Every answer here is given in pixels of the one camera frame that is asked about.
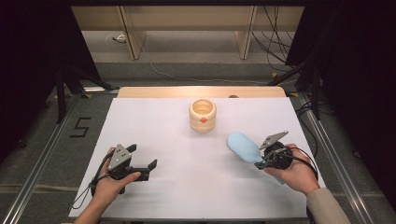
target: white table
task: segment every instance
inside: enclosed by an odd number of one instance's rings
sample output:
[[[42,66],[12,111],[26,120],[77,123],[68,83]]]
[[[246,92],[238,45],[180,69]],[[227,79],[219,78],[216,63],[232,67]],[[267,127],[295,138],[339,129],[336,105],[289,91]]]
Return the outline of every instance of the white table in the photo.
[[[258,146],[267,135],[289,131],[280,141],[312,155],[289,98],[209,98],[217,124],[209,133],[189,126],[188,108],[197,98],[117,98],[93,152],[78,195],[88,186],[110,147],[137,144],[132,166],[158,159],[149,181],[136,182],[103,214],[121,220],[267,220],[306,217],[305,196],[280,185],[226,147],[241,132]],[[319,184],[325,187],[319,174]],[[77,217],[91,194],[70,217]]]

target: black cable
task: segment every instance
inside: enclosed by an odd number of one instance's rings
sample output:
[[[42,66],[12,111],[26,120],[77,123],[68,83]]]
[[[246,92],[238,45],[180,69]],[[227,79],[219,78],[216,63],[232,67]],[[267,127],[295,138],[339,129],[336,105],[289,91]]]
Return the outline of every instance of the black cable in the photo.
[[[84,191],[82,191],[81,194],[76,198],[76,200],[73,202],[73,209],[79,209],[79,208],[82,206],[82,204],[83,204],[84,201],[85,201],[85,198],[87,198],[87,195],[88,195],[88,192],[89,192],[90,187],[91,187],[91,184],[89,184],[88,187],[85,188]],[[74,204],[75,204],[75,203],[78,201],[78,199],[84,194],[84,192],[85,192],[85,196],[84,196],[84,198],[82,199],[81,204],[80,204],[78,207],[75,207]]]
[[[296,109],[296,110],[294,110],[294,112],[299,112],[300,110],[303,110],[303,109],[306,109],[306,108],[308,108],[310,105],[308,105],[308,104],[311,104],[311,102],[310,101],[308,101],[308,102],[306,102],[305,104],[303,104],[299,109]]]
[[[274,36],[274,32],[273,32],[272,35],[271,35],[270,43],[268,44],[268,47],[267,47],[268,50],[270,50],[270,48],[271,48],[271,43],[273,42],[273,36]],[[281,61],[283,64],[287,64],[287,62],[284,61],[284,60],[280,60],[280,61]],[[267,62],[268,62],[268,64],[269,64],[273,69],[275,69],[275,70],[282,71],[282,72],[288,72],[287,70],[276,69],[276,68],[274,68],[274,67],[271,65],[271,63],[270,63],[270,57],[268,56],[268,51],[267,51]]]
[[[272,38],[273,38],[274,34],[276,34],[277,41],[278,41],[279,43],[282,43],[282,40],[280,39],[279,34],[277,33],[277,15],[278,15],[278,13],[279,13],[279,7],[278,7],[278,6],[275,6],[275,13],[274,13],[275,22],[274,22],[274,23],[272,23],[272,20],[271,20],[271,18],[270,18],[270,16],[269,16],[268,11],[267,11],[267,8],[266,8],[265,6],[264,6],[264,11],[265,11],[265,14],[267,15],[268,21],[269,21],[270,24],[271,24],[271,27],[273,28],[273,34],[272,34],[272,36],[271,36],[270,45],[271,45],[271,42],[273,41]],[[280,49],[280,52],[282,53],[283,57],[285,58],[285,60],[287,60],[287,57],[286,57],[285,54],[283,53],[283,50],[282,50],[282,48],[281,48],[280,45],[279,45],[279,49]]]
[[[308,153],[306,153],[304,150],[302,150],[302,149],[300,149],[300,148],[298,148],[298,147],[292,147],[292,148],[297,148],[297,149],[299,149],[301,152],[303,152],[303,153],[305,154],[305,156],[308,157],[309,160],[312,161],[312,164],[314,165],[315,170],[318,171],[317,165],[315,164],[314,160],[312,160],[312,158],[308,155]]]
[[[298,117],[300,117],[303,113],[305,113],[305,112],[307,112],[307,111],[309,111],[309,110],[311,110],[312,108],[312,105],[303,105],[301,108],[299,108],[299,109],[296,109],[296,110],[294,110],[294,112],[299,112],[299,114],[297,115]],[[323,107],[323,106],[329,106],[328,104],[321,104],[321,105],[318,105],[319,107]],[[321,110],[319,110],[320,112],[322,112],[323,114],[326,114],[326,115],[333,115],[333,114],[330,114],[330,113],[327,113],[327,112],[324,112],[324,111],[321,111]]]
[[[286,32],[286,34],[288,34],[290,40],[293,41],[293,38],[291,38],[291,35],[289,34],[289,32]]]
[[[108,154],[103,158],[101,164],[99,165],[99,169],[98,169],[97,172],[96,172],[95,177],[94,177],[94,178],[92,179],[92,181],[88,184],[88,187],[85,188],[84,191],[82,191],[81,194],[80,194],[80,195],[76,198],[76,200],[73,202],[73,209],[79,209],[79,208],[82,206],[82,204],[84,203],[85,199],[87,198],[89,189],[90,189],[91,187],[96,186],[96,184],[98,183],[99,180],[101,180],[101,179],[103,179],[103,178],[105,178],[105,177],[108,176],[108,175],[103,175],[103,176],[101,176],[100,178],[98,178],[98,176],[99,176],[99,174],[100,174],[100,171],[101,171],[102,168],[103,168],[103,165],[105,164],[105,162],[107,161],[108,158],[110,158],[110,157],[113,156],[113,154],[114,154],[114,149],[113,149],[110,153],[108,153]],[[74,204],[78,201],[78,199],[79,199],[84,193],[85,193],[85,196],[84,196],[84,198],[82,199],[81,204],[80,204],[78,207],[75,207]]]
[[[315,170],[315,168],[309,162],[307,162],[307,161],[305,161],[303,159],[300,159],[298,157],[294,157],[294,156],[290,156],[290,155],[286,155],[286,154],[282,154],[282,156],[288,157],[288,158],[292,158],[294,160],[300,161],[303,164],[307,165],[312,170],[312,172],[314,173],[315,178],[318,180],[318,172]]]
[[[262,49],[264,49],[267,54],[271,54],[271,56],[273,56],[274,58],[277,58],[278,60],[280,60],[282,63],[286,63],[286,61],[284,61],[283,59],[279,58],[276,54],[274,54],[271,50],[269,50],[267,47],[264,46],[264,44],[257,38],[256,35],[254,35],[254,33],[252,32],[253,37],[256,39],[257,43],[260,45],[260,47],[262,47]]]
[[[266,39],[271,40],[270,37],[268,37],[267,35],[265,35],[263,31],[262,31],[262,35],[263,35]],[[290,45],[283,44],[283,43],[279,43],[279,42],[276,42],[275,40],[273,40],[273,42],[276,43],[276,44],[279,44],[279,45],[282,45],[282,46],[285,46],[285,47],[290,48]]]

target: floor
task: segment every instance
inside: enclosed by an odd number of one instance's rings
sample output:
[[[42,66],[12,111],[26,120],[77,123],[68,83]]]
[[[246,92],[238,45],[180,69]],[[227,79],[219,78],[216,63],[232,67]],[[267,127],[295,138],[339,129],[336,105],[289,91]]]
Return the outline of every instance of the floor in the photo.
[[[129,58],[125,44],[116,42],[122,32],[83,32],[103,81],[115,86],[174,86],[174,85],[262,85],[273,76],[281,75],[289,68],[260,47],[252,39],[248,58],[239,58],[233,32],[148,32],[143,52],[138,60]],[[268,46],[264,35],[255,33]],[[289,45],[293,34],[280,34],[283,44]],[[283,47],[272,43],[271,50],[282,58]],[[296,77],[281,85],[286,92],[295,92]],[[86,87],[94,86],[84,81]],[[92,92],[92,95],[70,96],[67,122],[56,124],[57,102],[55,92],[49,96],[47,108],[43,108],[30,132],[24,137],[26,147],[15,148],[0,166],[0,217],[6,218],[7,210],[18,199],[26,181],[31,179],[32,170],[43,166],[27,202],[20,207],[18,223],[70,223],[68,211],[76,198],[80,181],[91,158],[93,148],[106,119],[115,92]],[[304,95],[290,97],[295,109],[304,103]],[[318,141],[318,133],[309,112],[302,115],[306,124],[304,133],[311,149],[318,149],[316,161],[328,189],[346,211],[351,223],[396,223],[396,215],[386,198],[371,178],[359,157],[352,153],[354,147],[338,122],[326,99],[320,98],[320,125],[345,166],[347,177],[353,188],[364,201],[371,221],[361,222],[361,216],[351,205],[350,198],[334,171],[326,144]],[[89,127],[85,137],[71,137],[82,134],[76,130],[78,120]],[[54,138],[54,130],[61,135]],[[49,159],[40,163],[41,153],[49,150]],[[122,223],[117,220],[103,220],[101,223]],[[306,220],[279,220],[266,223],[306,223]]]

